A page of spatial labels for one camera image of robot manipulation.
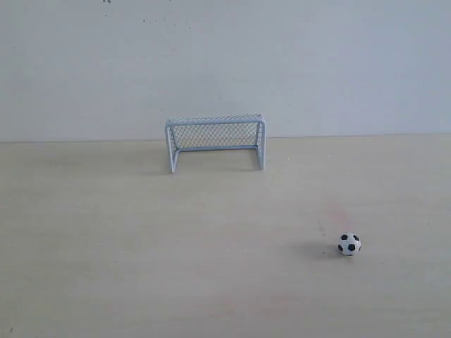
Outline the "black and white mini ball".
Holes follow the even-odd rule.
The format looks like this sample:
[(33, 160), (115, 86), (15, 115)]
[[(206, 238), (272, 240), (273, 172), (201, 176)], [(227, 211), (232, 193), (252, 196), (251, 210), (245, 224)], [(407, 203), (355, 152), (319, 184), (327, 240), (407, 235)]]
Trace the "black and white mini ball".
[(360, 252), (362, 242), (360, 238), (353, 232), (346, 232), (340, 236), (338, 242), (338, 250), (344, 256), (354, 256)]

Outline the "small white soccer goal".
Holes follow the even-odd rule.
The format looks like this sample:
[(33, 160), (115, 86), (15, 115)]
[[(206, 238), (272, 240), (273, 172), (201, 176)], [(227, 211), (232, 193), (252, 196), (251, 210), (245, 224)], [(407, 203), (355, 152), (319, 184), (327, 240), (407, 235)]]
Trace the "small white soccer goal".
[(172, 173), (179, 155), (191, 151), (254, 150), (259, 168), (265, 168), (266, 121), (261, 114), (171, 118), (165, 136)]

